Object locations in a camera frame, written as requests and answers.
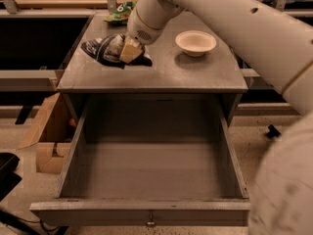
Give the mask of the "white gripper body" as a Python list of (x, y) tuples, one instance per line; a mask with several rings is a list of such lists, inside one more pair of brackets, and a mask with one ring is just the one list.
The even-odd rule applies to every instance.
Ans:
[(127, 33), (141, 44), (151, 45), (167, 23), (182, 12), (174, 0), (139, 0), (128, 19)]

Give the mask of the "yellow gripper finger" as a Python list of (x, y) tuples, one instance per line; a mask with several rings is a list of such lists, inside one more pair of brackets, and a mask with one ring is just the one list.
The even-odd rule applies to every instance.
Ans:
[(143, 45), (136, 39), (127, 36), (124, 41), (123, 48), (121, 50), (119, 59), (129, 64), (138, 58), (143, 53)]

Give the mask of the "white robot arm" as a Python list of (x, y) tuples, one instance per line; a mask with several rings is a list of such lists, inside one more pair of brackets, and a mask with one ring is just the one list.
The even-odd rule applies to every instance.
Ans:
[(300, 115), (265, 155), (250, 195), (248, 235), (313, 235), (313, 29), (256, 0), (139, 0), (128, 35), (154, 43), (189, 10)]

